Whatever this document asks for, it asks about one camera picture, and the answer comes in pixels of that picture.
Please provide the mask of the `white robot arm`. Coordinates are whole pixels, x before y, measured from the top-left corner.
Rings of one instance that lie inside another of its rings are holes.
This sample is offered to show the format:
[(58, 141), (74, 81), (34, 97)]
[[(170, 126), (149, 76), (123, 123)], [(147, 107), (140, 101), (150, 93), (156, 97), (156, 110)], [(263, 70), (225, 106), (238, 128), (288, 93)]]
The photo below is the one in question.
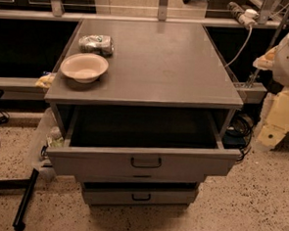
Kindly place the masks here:
[(271, 50), (253, 62), (257, 69), (271, 70), (272, 79), (282, 86), (276, 95), (267, 95), (258, 123), (256, 143), (272, 150), (289, 133), (289, 33)]

